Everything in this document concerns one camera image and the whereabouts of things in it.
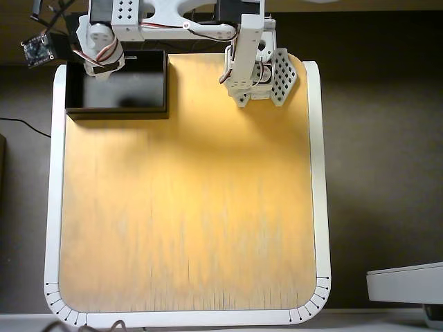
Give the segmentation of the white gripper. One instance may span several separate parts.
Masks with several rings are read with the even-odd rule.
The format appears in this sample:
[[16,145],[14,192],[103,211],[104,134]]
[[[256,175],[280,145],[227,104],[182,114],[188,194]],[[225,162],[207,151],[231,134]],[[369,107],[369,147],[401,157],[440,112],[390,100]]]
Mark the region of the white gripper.
[[110,27],[91,24],[89,16],[82,15],[76,37],[80,48],[75,54],[84,61],[89,76],[104,81],[125,65],[123,47]]

